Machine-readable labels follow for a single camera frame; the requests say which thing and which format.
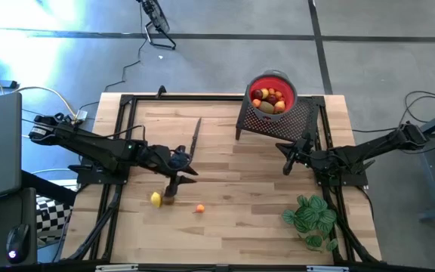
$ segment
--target wooden tabletop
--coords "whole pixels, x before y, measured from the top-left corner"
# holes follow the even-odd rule
[[[120,96],[102,94],[95,133],[113,133]],[[325,102],[334,145],[354,145],[344,96],[325,96]],[[236,141],[240,105],[229,101],[138,102],[135,124],[147,127],[149,144],[190,148],[196,123],[202,117],[191,165],[199,173],[195,177],[198,183],[179,186],[175,204],[157,209],[150,205],[150,194],[163,190],[168,179],[132,168],[122,194],[112,263],[332,263],[330,253],[306,249],[293,226],[281,219],[285,209],[298,207],[298,195],[322,195],[312,171],[295,164],[292,173],[284,176],[285,157],[275,148],[275,143],[282,141],[275,138],[243,131]],[[141,139],[141,130],[134,130],[133,138]],[[101,190],[102,186],[91,185],[77,196],[63,257],[74,253],[94,226]],[[344,187],[344,199],[351,229],[380,259],[367,199],[355,187]],[[198,204],[205,206],[203,214],[193,213]],[[345,256],[343,239],[338,235]]]

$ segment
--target small orange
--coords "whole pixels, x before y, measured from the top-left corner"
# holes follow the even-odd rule
[[[204,210],[205,210],[204,205],[203,204],[199,204],[199,205],[197,205],[195,212],[196,213],[203,213]]]
[[[253,100],[253,106],[259,107],[260,105],[261,105],[261,100],[259,100],[259,99],[254,99]]]

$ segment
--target lemon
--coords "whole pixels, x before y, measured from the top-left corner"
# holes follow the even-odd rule
[[[159,193],[154,192],[150,197],[150,202],[152,203],[152,205],[158,208],[162,204],[162,197]]]

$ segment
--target concrete floor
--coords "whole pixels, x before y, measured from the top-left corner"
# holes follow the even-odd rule
[[[435,36],[435,0],[316,0],[323,35]],[[162,0],[172,33],[312,35],[306,0]],[[0,0],[0,27],[89,32],[140,32],[134,0]],[[28,38],[0,32],[0,79],[57,89],[73,108],[97,101],[137,60],[142,39]],[[313,41],[177,39],[177,50],[145,45],[142,62],[127,82],[109,91],[243,92],[266,69],[284,71],[302,94],[324,94]],[[334,94],[344,94],[352,126],[396,126],[410,91],[435,92],[435,43],[324,42]],[[23,108],[66,112],[51,93],[26,91]],[[94,115],[96,107],[89,107]],[[435,100],[413,107],[435,116]],[[25,118],[32,115],[23,113]],[[85,124],[91,129],[92,124]],[[23,124],[23,133],[31,125]],[[356,133],[357,143],[380,134]],[[23,169],[66,168],[77,156],[23,139]],[[392,152],[367,171],[383,259],[391,264],[435,268],[435,221],[418,222],[433,207],[417,156]],[[43,178],[73,178],[55,172]]]

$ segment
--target potted plant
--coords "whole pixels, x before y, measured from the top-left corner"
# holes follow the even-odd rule
[[[296,211],[285,210],[283,220],[295,226],[298,236],[305,241],[309,250],[330,252],[335,249],[338,246],[337,239],[329,239],[337,221],[335,211],[329,209],[325,200],[315,195],[310,199],[299,196],[297,201],[300,207]]]

